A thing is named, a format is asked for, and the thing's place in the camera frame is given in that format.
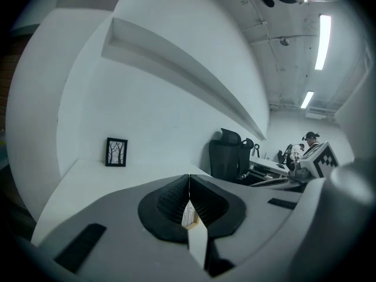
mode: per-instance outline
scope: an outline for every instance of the desk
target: desk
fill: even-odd
[[[187,173],[207,175],[192,164],[106,167],[99,161],[78,159],[49,198],[31,243],[39,246],[55,227],[106,194]]]
[[[251,165],[257,165],[261,167],[265,167],[268,171],[274,172],[282,176],[288,176],[289,169],[286,165],[283,165],[285,168],[279,168],[278,163],[262,159],[260,157],[250,156],[249,164]]]

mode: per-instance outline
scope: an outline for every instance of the fluorescent light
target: fluorescent light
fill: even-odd
[[[331,17],[321,15],[320,16],[320,44],[318,45],[318,54],[316,61],[316,70],[322,70],[324,67],[325,59],[327,58],[327,52],[330,40],[331,29]]]
[[[307,107],[307,105],[310,103],[310,101],[312,99],[312,96],[313,96],[313,92],[308,91],[307,95],[305,96],[304,102],[300,107],[301,109],[305,109]]]

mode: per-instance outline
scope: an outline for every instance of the black picture frame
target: black picture frame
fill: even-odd
[[[128,140],[107,138],[106,166],[125,167]]]

